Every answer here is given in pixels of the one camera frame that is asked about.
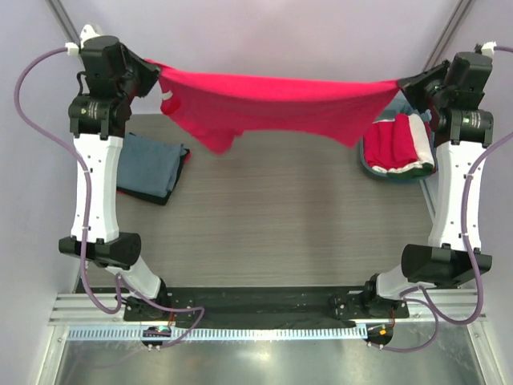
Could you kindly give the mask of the pink-red t shirt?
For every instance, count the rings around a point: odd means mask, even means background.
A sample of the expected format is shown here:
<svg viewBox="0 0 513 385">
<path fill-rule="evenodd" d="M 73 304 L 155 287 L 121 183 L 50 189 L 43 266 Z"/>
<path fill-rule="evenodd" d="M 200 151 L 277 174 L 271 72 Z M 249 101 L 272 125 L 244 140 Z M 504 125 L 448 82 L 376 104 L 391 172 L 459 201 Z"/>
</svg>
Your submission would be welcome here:
<svg viewBox="0 0 513 385">
<path fill-rule="evenodd" d="M 399 91 L 394 79 L 344 83 L 160 68 L 162 113 L 216 154 L 256 131 L 303 132 L 352 147 Z"/>
</svg>

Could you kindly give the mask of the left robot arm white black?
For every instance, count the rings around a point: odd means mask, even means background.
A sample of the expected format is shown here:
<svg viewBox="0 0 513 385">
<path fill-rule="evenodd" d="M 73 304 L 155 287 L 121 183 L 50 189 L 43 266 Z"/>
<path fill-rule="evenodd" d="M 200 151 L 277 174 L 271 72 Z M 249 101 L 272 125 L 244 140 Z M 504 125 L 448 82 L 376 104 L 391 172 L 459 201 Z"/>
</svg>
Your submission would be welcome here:
<svg viewBox="0 0 513 385">
<path fill-rule="evenodd" d="M 143 311 L 160 320 L 171 309 L 167 288 L 143 260 L 140 235 L 120 231 L 115 206 L 131 103 L 149 93 L 160 68 L 110 35 L 85 38 L 79 56 L 84 70 L 77 75 L 79 93 L 68 108 L 79 177 L 77 201 L 71 234 L 59 240 L 59 251 L 79 258 L 83 281 L 89 262 L 114 274 L 115 288 L 127 287 L 143 303 Z"/>
</svg>

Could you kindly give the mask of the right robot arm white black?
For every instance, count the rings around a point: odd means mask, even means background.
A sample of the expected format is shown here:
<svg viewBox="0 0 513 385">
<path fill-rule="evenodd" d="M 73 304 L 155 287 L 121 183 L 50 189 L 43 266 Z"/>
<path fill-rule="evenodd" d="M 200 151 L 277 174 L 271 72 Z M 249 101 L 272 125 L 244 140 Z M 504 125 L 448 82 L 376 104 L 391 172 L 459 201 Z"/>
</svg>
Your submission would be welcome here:
<svg viewBox="0 0 513 385">
<path fill-rule="evenodd" d="M 485 47 L 459 52 L 451 61 L 398 82 L 412 107 L 430 112 L 438 195 L 427 245 L 406 245 L 398 266 L 366 282 L 359 298 L 370 317 L 396 310 L 414 291 L 456 289 L 469 281 L 475 281 L 477 303 L 467 321 L 481 313 L 482 275 L 491 269 L 492 257 L 482 251 L 479 198 L 494 117 L 479 105 L 493 55 L 494 50 Z"/>
</svg>

